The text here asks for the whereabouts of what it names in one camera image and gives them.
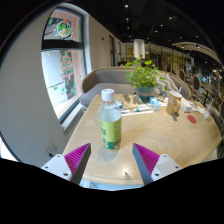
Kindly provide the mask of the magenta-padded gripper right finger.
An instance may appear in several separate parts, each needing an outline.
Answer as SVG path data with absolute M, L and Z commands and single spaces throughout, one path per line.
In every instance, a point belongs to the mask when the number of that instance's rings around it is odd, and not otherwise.
M 132 153 L 145 185 L 182 169 L 168 154 L 159 155 L 137 143 L 133 144 Z

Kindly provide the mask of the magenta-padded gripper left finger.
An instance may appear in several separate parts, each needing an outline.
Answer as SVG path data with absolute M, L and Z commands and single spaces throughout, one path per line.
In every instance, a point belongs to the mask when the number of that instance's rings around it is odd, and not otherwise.
M 91 144 L 82 145 L 66 155 L 56 154 L 42 169 L 79 185 L 91 154 Z

